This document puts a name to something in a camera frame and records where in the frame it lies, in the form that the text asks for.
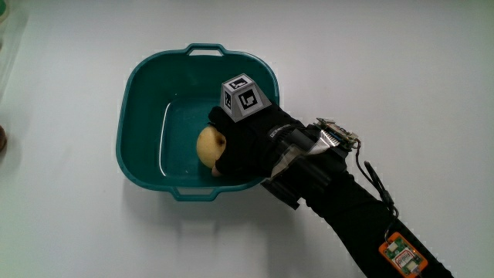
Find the person's right hand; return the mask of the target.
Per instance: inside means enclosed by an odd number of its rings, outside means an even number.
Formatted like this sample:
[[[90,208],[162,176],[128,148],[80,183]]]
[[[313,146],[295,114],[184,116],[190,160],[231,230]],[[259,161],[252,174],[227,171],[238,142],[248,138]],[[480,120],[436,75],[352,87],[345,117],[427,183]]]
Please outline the person's right hand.
[[[269,177],[280,158],[283,138],[305,126],[268,99],[244,73],[222,84],[221,97],[208,119],[225,136],[225,150],[211,174]]]

